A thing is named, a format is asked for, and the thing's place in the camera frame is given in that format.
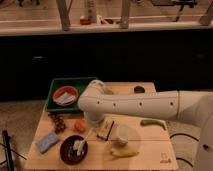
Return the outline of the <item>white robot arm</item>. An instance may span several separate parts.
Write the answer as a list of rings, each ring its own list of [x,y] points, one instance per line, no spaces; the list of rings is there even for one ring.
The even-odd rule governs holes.
[[[105,114],[170,120],[201,129],[193,171],[213,171],[213,92],[164,91],[107,94],[106,84],[93,80],[78,99],[87,121],[97,125]]]

